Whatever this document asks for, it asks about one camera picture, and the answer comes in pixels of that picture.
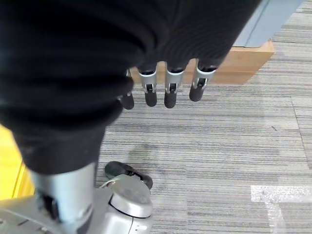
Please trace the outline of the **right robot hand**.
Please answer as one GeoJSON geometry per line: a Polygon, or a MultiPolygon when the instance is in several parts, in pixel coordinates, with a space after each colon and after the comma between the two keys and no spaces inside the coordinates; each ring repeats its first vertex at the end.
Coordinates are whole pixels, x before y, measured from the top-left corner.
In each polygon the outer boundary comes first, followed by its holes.
{"type": "Polygon", "coordinates": [[[87,217],[107,125],[132,67],[218,67],[257,0],[3,0],[0,122],[59,222],[87,217]]]}

